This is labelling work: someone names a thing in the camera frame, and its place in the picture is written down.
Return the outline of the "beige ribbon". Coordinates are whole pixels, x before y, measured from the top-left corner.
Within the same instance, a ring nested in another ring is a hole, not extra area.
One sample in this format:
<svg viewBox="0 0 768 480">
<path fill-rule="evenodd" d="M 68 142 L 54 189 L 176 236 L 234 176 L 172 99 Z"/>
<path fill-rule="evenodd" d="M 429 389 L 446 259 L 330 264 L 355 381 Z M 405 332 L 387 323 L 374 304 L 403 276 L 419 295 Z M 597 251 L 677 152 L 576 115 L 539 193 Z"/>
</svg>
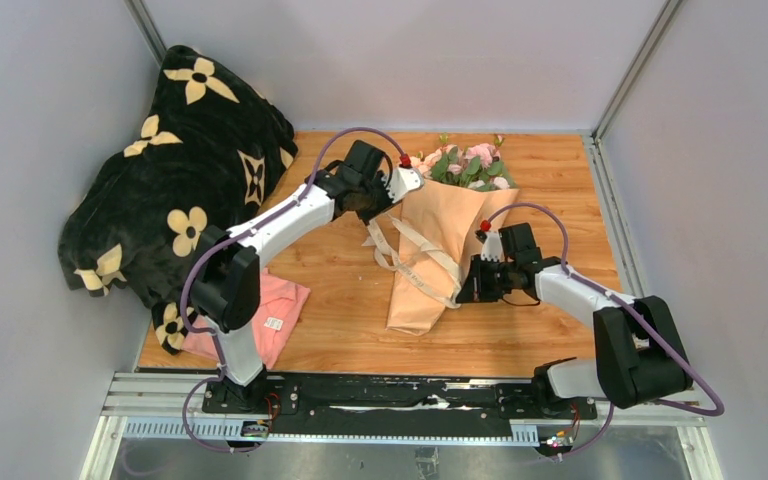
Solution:
<svg viewBox="0 0 768 480">
<path fill-rule="evenodd" d="M 462 285 L 459 265 L 451 256 L 407 223 L 392 217 L 390 214 L 386 214 L 386 217 L 391 221 L 401 237 L 417 247 L 418 250 L 410 258 L 402 258 L 402 255 L 399 254 L 387 241 L 376 220 L 373 220 L 367 225 L 369 237 L 363 245 L 373 246 L 375 248 L 373 257 L 377 264 L 386 270 L 401 274 L 410 284 L 423 292 L 426 296 L 444 305 L 446 308 L 458 309 L 460 304 L 455 302 L 455 296 L 460 291 Z M 432 285 L 428 284 L 415 271 L 414 265 L 425 258 L 431 259 L 448 275 L 453 284 L 451 293 L 442 293 Z"/>
</svg>

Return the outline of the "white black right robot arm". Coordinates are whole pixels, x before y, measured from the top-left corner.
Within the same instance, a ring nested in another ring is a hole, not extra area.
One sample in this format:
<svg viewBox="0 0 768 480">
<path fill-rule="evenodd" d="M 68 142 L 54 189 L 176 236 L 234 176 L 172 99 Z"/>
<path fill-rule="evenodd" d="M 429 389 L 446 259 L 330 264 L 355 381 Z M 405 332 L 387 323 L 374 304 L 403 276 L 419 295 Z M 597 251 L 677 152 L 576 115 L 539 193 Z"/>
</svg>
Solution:
<svg viewBox="0 0 768 480">
<path fill-rule="evenodd" d="M 535 369 L 531 403 L 540 415 L 558 416 L 571 398 L 606 399 L 627 409 L 692 387 L 681 365 L 686 355 L 663 300 L 612 292 L 563 266 L 558 257 L 518 263 L 475 255 L 456 301 L 495 303 L 515 290 L 593 330 L 594 358 L 562 359 Z"/>
</svg>

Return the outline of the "green and tan wrapping paper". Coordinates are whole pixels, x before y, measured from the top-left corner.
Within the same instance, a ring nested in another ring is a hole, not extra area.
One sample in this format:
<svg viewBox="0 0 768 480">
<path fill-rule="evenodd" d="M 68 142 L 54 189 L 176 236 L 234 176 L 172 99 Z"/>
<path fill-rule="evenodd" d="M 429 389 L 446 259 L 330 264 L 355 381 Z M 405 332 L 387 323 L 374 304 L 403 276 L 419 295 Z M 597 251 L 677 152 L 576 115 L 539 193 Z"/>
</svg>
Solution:
<svg viewBox="0 0 768 480">
<path fill-rule="evenodd" d="M 383 242 L 378 262 L 394 271 L 386 328 L 424 335 L 449 309 L 457 309 L 470 259 L 482 250 L 475 231 L 480 223 L 513 203 L 517 188 L 477 191 L 427 180 L 401 203 L 392 222 L 398 247 Z"/>
</svg>

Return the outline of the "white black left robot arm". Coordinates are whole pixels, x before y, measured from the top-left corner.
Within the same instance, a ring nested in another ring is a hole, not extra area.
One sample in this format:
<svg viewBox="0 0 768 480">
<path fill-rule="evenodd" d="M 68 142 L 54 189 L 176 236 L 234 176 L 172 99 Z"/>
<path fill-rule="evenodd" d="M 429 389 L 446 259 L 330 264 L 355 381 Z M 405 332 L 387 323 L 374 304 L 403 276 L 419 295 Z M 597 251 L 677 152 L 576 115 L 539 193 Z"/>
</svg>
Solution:
<svg viewBox="0 0 768 480">
<path fill-rule="evenodd" d="M 257 351 L 254 316 L 262 300 L 260 275 L 274 257 L 346 212 L 364 221 L 395 205 L 388 192 L 396 168 L 381 149 L 357 140 L 342 160 L 311 173 L 288 198 L 243 224 L 209 227 L 185 282 L 185 314 L 204 318 L 216 349 L 217 382 L 243 413 L 266 400 L 265 362 Z"/>
</svg>

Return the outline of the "pink fake rose stem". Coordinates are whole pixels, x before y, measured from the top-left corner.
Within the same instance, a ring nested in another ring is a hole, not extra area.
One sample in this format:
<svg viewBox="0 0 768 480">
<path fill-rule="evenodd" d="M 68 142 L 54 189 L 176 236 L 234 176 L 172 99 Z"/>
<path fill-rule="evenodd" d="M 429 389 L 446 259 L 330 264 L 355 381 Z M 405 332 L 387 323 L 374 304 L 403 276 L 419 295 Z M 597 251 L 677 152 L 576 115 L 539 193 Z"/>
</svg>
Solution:
<svg viewBox="0 0 768 480">
<path fill-rule="evenodd" d="M 479 192 L 517 187 L 502 159 L 501 147 L 505 143 L 502 135 L 496 134 L 491 142 L 477 143 L 466 148 L 451 143 L 446 133 L 441 134 L 439 140 L 440 147 L 447 153 L 432 168 L 428 179 Z"/>
<path fill-rule="evenodd" d="M 443 147 L 440 147 L 425 156 L 422 156 L 421 154 L 417 156 L 411 156 L 411 167 L 416 169 L 424 177 L 430 178 L 432 168 L 444 157 L 446 153 L 447 151 Z"/>
</svg>

